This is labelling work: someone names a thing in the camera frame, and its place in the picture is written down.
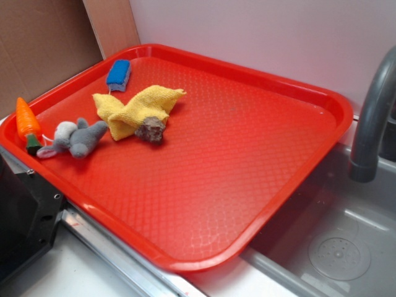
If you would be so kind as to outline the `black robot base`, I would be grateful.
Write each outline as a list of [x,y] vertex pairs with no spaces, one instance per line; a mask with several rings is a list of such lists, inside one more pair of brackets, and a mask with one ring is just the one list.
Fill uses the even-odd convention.
[[38,173],[14,173],[1,158],[1,284],[54,244],[66,200]]

